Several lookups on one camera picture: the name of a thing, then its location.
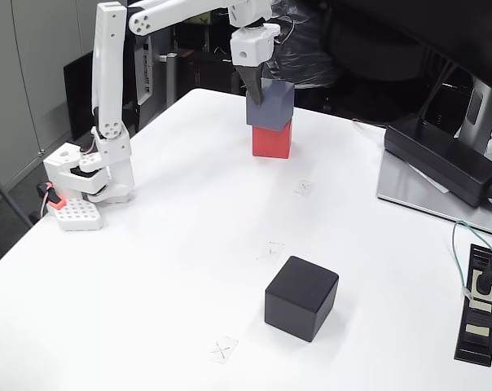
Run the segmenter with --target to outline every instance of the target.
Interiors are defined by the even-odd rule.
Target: gray cube
[[[262,104],[257,106],[246,94],[246,122],[257,128],[282,132],[293,117],[295,85],[263,78],[262,95]]]

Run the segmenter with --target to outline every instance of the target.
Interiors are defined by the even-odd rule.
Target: stacked blocks
[[[295,85],[262,79],[262,95],[260,106],[246,95],[246,122],[253,127],[253,155],[287,159],[292,144]]]

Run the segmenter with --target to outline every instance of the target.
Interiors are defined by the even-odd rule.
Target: table surface
[[[383,138],[297,109],[290,159],[256,158],[244,98],[192,91],[132,139],[136,189],[101,231],[47,216],[0,261],[0,390],[492,390],[453,359],[452,223],[376,198]],[[264,323],[291,255],[340,276],[312,343]]]

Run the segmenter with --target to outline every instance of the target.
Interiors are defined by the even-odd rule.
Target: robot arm
[[[239,29],[232,34],[233,64],[244,80],[253,102],[261,104],[262,65],[273,55],[277,24],[264,23],[271,17],[270,0],[142,0],[127,8],[119,2],[98,4],[92,64],[91,133],[98,148],[85,154],[79,147],[64,144],[45,160],[49,180],[56,192],[71,204],[126,202],[134,188],[130,157],[130,135],[122,120],[123,46],[128,30],[147,36],[192,16],[228,7],[230,22]],[[79,221],[65,212],[47,207],[65,231],[99,229],[100,217]]]
[[[230,24],[239,30],[231,39],[231,58],[243,78],[253,102],[261,104],[262,65],[273,55],[277,24],[271,18],[270,0],[142,0],[129,7],[132,33],[144,36],[179,23],[192,16],[228,8]]]

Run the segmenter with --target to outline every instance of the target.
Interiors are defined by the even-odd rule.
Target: plug
[[[476,290],[484,296],[490,295],[492,292],[492,256],[489,259],[489,265],[477,278]]]

